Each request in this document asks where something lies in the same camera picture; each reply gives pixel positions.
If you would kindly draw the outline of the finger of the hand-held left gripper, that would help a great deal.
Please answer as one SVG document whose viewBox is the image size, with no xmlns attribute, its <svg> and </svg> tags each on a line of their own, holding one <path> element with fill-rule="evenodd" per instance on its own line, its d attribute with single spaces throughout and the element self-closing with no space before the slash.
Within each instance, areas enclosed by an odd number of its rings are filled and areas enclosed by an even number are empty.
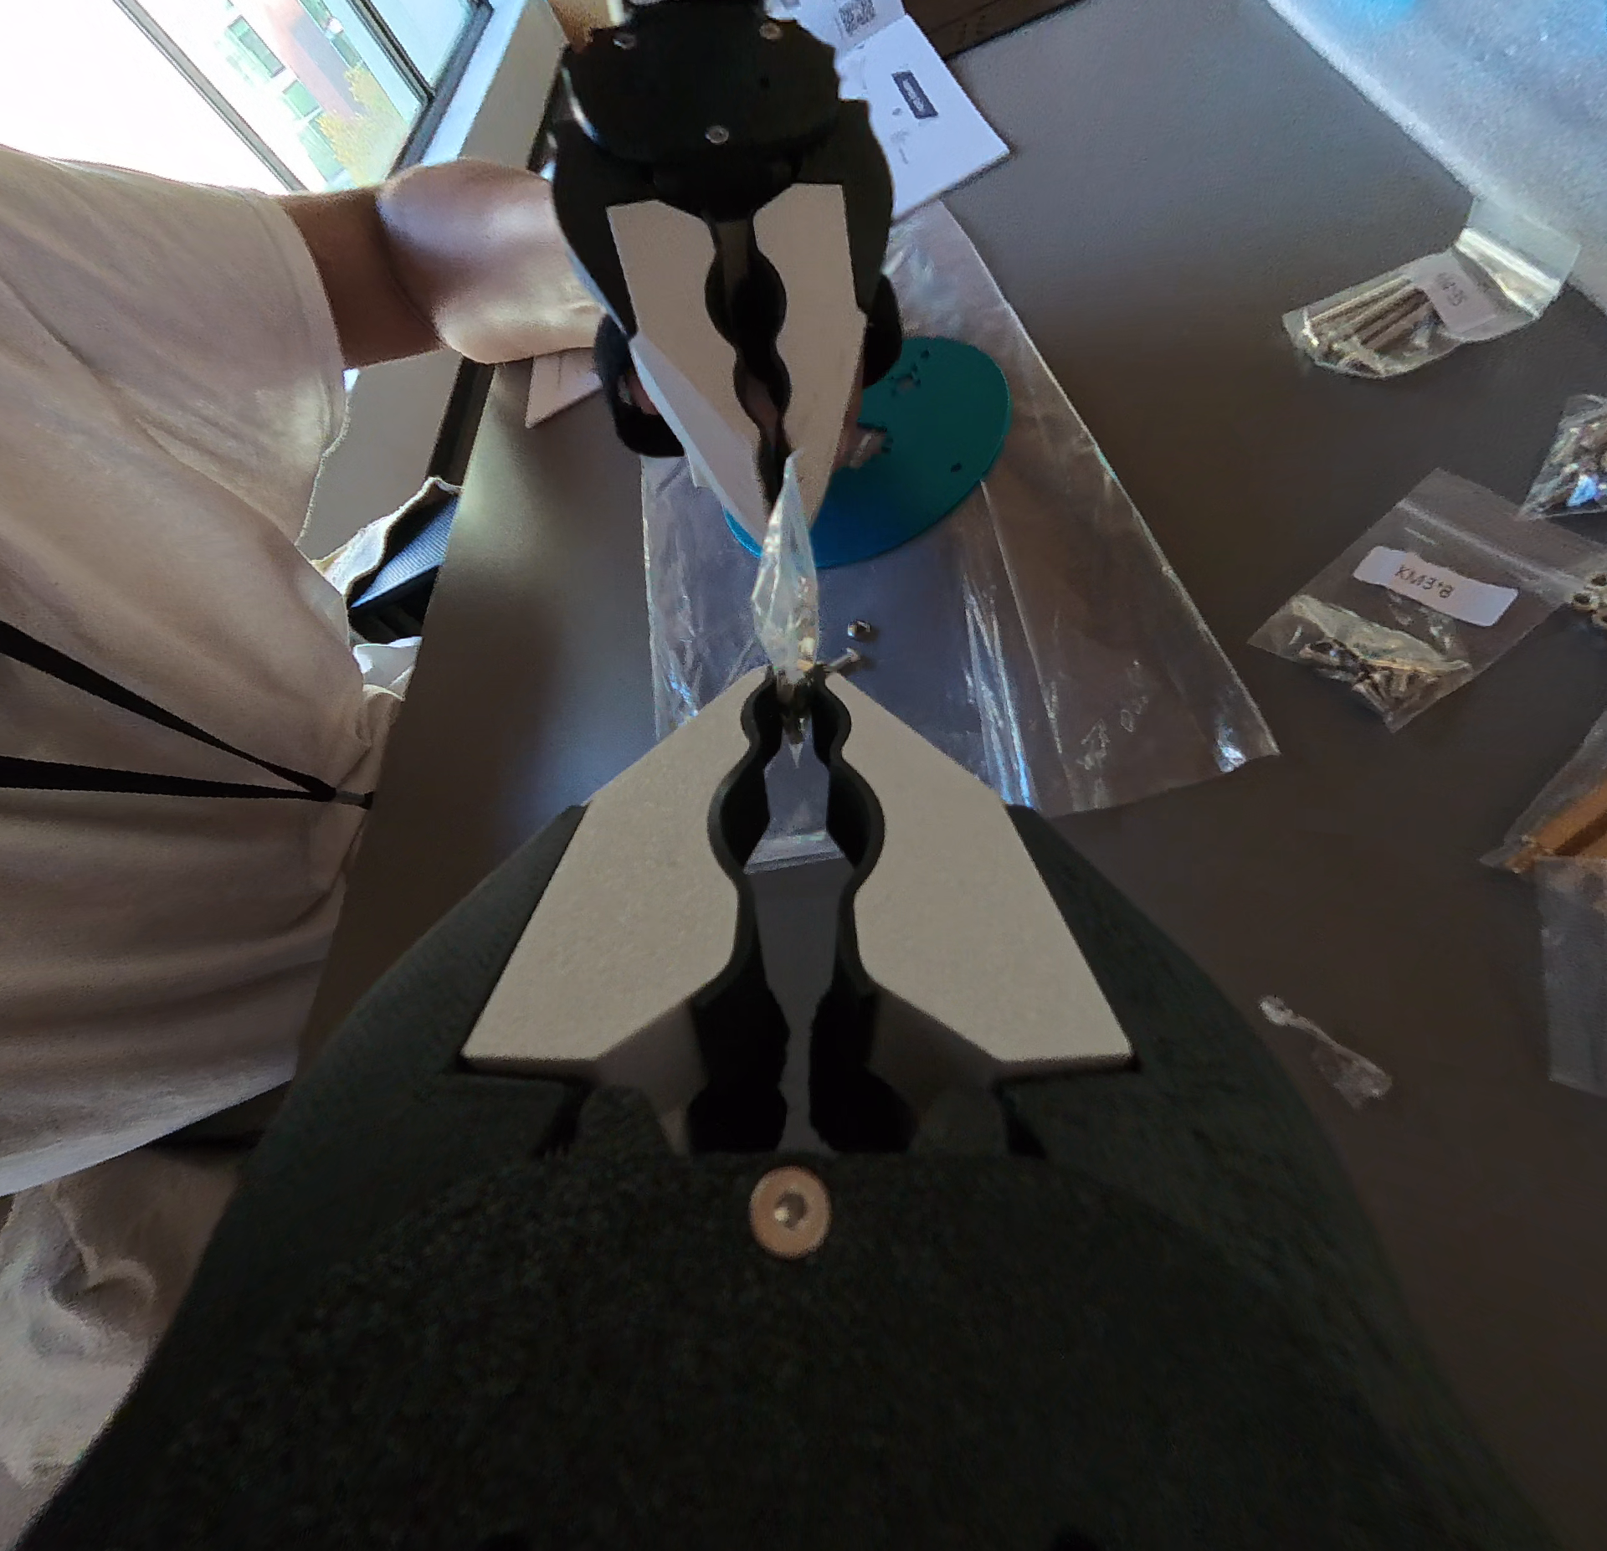
<svg viewBox="0 0 1607 1551">
<path fill-rule="evenodd" d="M 867 331 L 842 185 L 793 182 L 756 214 L 756 244 L 783 294 L 775 355 L 788 390 L 780 428 L 793 457 L 805 524 L 812 525 L 860 391 Z"/>
<path fill-rule="evenodd" d="M 735 386 L 736 351 L 708 309 L 708 224 L 661 200 L 607 211 L 634 333 L 634 371 L 683 453 L 741 524 L 765 524 L 758 427 Z"/>
</svg>

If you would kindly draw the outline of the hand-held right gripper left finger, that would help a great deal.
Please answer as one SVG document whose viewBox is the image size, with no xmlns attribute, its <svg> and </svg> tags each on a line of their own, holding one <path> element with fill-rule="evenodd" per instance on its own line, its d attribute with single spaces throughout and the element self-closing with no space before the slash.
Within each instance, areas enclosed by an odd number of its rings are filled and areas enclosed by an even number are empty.
<svg viewBox="0 0 1607 1551">
<path fill-rule="evenodd" d="M 465 1065 L 636 1090 L 698 1152 L 778 1145 L 790 1026 L 748 864 L 781 710 L 773 673 L 751 671 L 587 800 Z"/>
</svg>

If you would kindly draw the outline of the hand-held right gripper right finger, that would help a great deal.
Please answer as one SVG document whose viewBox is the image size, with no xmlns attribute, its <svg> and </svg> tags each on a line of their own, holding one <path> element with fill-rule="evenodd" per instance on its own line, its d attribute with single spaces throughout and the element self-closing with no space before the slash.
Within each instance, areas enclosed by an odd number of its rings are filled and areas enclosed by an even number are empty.
<svg viewBox="0 0 1607 1551">
<path fill-rule="evenodd" d="M 1128 1066 L 1133 1045 L 1019 808 L 842 676 L 812 686 L 827 832 L 848 862 L 810 1036 L 810 1120 L 897 1152 L 951 1092 Z"/>
</svg>

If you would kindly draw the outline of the blue round metal plate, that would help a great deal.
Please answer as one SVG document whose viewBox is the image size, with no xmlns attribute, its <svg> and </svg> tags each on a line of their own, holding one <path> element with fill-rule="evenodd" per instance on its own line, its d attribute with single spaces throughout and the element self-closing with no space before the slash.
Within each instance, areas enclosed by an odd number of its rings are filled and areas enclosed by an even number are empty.
<svg viewBox="0 0 1607 1551">
<path fill-rule="evenodd" d="M 900 348 L 857 398 L 853 433 L 872 437 L 870 455 L 833 468 L 810 524 L 818 571 L 930 530 L 989 475 L 1006 443 L 1012 393 L 992 356 L 947 334 L 907 334 Z"/>
</svg>

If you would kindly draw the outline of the clear zip bag of nuts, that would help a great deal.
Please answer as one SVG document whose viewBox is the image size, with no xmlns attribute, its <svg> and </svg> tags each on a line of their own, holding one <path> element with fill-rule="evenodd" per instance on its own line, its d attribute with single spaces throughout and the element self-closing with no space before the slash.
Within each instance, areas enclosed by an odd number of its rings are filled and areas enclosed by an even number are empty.
<svg viewBox="0 0 1607 1551">
<path fill-rule="evenodd" d="M 753 633 L 773 671 L 781 730 L 800 762 L 810 686 L 820 659 L 820 591 L 798 457 L 785 458 L 780 489 L 758 549 L 750 596 Z"/>
</svg>

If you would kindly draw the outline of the person's left forearm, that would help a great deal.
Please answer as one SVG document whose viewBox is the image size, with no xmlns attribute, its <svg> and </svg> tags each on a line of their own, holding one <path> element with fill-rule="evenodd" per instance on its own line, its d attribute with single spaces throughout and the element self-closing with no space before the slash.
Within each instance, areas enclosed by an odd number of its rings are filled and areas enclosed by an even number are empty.
<svg viewBox="0 0 1607 1551">
<path fill-rule="evenodd" d="M 601 308 L 576 276 L 539 174 L 450 160 L 279 206 L 351 370 L 443 348 L 499 365 L 592 346 Z"/>
</svg>

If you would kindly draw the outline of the grey desk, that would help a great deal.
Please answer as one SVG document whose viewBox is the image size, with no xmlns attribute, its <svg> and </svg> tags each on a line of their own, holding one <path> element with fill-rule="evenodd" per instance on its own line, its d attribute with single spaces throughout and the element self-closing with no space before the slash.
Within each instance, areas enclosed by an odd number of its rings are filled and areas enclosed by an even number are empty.
<svg viewBox="0 0 1607 1551">
<path fill-rule="evenodd" d="M 1245 639 L 1419 477 L 1520 495 L 1603 318 L 1531 328 L 1391 383 L 1309 371 L 1290 306 L 1446 244 L 1468 197 L 1260 0 L 1091 0 L 967 53 L 1012 145 L 951 197 L 1198 611 L 1275 758 L 1058 827 L 1245 1013 L 1354 1180 L 1434 1355 L 1568 1547 L 1603 1547 L 1603 1100 L 1548 1080 L 1535 916 L 1495 904 L 1515 971 L 1426 1006 L 1314 936 L 1336 881 L 1302 815 L 1376 768 L 1344 703 Z M 1272 994 L 1374 1060 L 1351 1108 Z"/>
</svg>

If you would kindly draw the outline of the white instruction manual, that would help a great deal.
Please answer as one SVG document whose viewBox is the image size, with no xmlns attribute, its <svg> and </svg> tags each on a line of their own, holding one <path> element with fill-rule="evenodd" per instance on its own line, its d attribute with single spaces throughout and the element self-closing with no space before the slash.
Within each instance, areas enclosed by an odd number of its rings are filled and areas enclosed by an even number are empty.
<svg viewBox="0 0 1607 1551">
<path fill-rule="evenodd" d="M 612 202 L 663 200 L 711 226 L 793 182 L 842 184 L 865 314 L 860 386 L 900 353 L 882 274 L 892 221 L 1004 159 L 1007 147 L 904 0 L 549 0 L 569 40 L 554 123 L 554 202 L 604 318 L 592 356 L 612 422 L 641 455 L 679 455 L 636 398 L 634 318 Z"/>
</svg>

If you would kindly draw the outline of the large clear plastic bag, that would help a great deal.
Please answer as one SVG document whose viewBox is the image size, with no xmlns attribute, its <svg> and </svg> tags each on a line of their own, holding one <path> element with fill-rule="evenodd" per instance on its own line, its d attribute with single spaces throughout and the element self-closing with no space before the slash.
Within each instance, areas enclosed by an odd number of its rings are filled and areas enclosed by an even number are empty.
<svg viewBox="0 0 1607 1551">
<path fill-rule="evenodd" d="M 1006 802 L 1118 807 L 1277 753 L 1198 614 L 959 221 L 904 217 L 889 251 L 904 336 L 986 351 L 1012 393 L 1001 455 L 952 514 L 817 571 L 818 654 Z M 875 638 L 855 643 L 865 618 Z"/>
</svg>

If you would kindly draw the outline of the clear plastic scrap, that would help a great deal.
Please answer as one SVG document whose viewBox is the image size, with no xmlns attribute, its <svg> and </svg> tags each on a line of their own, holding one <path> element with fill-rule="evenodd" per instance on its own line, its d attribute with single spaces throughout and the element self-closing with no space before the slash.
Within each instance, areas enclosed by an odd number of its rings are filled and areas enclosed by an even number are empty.
<svg viewBox="0 0 1607 1551">
<path fill-rule="evenodd" d="M 1284 999 L 1265 994 L 1257 999 L 1257 1009 L 1267 1023 L 1305 1040 L 1312 1066 L 1351 1108 L 1359 1110 L 1391 1092 L 1394 1080 L 1374 1060 L 1337 1041 Z"/>
</svg>

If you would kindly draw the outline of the pile of small screw bags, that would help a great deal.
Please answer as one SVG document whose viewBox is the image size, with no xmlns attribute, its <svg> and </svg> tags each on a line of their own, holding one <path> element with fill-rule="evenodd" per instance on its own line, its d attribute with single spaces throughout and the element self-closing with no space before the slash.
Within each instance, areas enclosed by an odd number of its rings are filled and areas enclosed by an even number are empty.
<svg viewBox="0 0 1607 1551">
<path fill-rule="evenodd" d="M 1376 768 L 1300 815 L 1336 849 L 1312 934 L 1357 989 L 1451 1006 L 1535 916 L 1548 1076 L 1603 1097 L 1603 396 L 1568 400 L 1528 490 L 1436 468 L 1255 631 L 1344 698 Z"/>
</svg>

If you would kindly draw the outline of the window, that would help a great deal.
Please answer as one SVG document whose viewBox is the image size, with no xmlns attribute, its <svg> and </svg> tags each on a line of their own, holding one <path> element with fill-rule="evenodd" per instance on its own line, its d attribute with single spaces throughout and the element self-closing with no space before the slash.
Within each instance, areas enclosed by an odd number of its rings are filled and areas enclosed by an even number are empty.
<svg viewBox="0 0 1607 1551">
<path fill-rule="evenodd" d="M 417 160 L 490 0 L 1 0 L 1 140 L 279 190 Z"/>
</svg>

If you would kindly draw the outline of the bag of long screws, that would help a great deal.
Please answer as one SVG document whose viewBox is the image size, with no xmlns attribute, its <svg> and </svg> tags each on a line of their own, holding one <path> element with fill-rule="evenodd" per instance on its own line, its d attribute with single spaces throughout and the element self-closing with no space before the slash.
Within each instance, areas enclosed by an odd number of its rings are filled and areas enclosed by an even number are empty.
<svg viewBox="0 0 1607 1551">
<path fill-rule="evenodd" d="M 1287 311 L 1290 343 L 1332 373 L 1413 373 L 1531 324 L 1560 294 L 1580 242 L 1488 199 L 1456 239 Z"/>
</svg>

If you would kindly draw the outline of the person's white shirt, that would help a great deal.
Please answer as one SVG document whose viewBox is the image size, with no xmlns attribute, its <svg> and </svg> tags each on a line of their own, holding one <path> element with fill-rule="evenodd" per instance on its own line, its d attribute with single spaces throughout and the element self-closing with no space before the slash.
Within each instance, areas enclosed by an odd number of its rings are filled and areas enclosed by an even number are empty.
<svg viewBox="0 0 1607 1551">
<path fill-rule="evenodd" d="M 3 757 L 289 798 L 3 787 L 3 1545 L 165 1331 L 234 1182 L 167 1138 L 284 1083 L 411 656 L 298 547 L 346 365 L 281 204 L 3 149 Z"/>
</svg>

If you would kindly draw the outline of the white foam sheet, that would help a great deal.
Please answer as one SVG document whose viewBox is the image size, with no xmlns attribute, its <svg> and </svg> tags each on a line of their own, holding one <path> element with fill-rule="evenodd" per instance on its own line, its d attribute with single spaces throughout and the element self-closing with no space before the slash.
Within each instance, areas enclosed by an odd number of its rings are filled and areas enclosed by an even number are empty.
<svg viewBox="0 0 1607 1551">
<path fill-rule="evenodd" d="M 1264 0 L 1476 197 L 1575 241 L 1605 304 L 1605 0 Z"/>
</svg>

